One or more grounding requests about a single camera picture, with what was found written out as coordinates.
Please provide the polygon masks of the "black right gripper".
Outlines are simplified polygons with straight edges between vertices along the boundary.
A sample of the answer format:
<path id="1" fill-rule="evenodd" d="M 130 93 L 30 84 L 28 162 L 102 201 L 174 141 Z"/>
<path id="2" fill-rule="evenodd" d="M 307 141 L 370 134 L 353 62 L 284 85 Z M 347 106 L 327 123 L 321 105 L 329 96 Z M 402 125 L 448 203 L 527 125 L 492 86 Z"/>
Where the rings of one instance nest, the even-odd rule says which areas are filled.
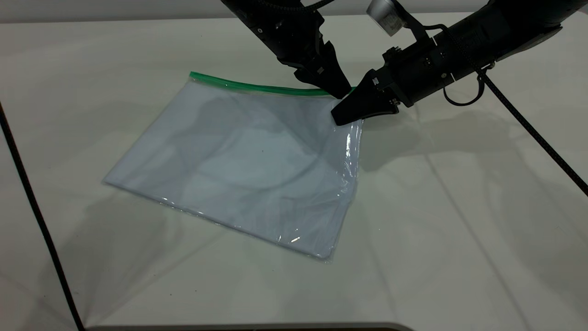
<path id="1" fill-rule="evenodd" d="M 399 113 L 457 80 L 464 57 L 447 32 L 421 39 L 406 49 L 389 48 L 384 65 L 369 70 L 355 89 L 331 111 L 337 126 Z"/>

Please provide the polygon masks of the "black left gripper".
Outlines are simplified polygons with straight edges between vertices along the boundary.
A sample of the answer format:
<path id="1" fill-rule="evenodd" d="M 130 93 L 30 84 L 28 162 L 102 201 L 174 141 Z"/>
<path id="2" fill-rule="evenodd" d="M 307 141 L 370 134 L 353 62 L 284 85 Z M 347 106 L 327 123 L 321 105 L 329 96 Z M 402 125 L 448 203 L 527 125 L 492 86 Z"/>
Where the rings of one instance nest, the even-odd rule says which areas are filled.
<path id="1" fill-rule="evenodd" d="M 325 19 L 300 0 L 223 0 L 222 3 L 275 54 L 294 75 L 339 100 L 351 92 L 332 42 L 323 40 Z"/>

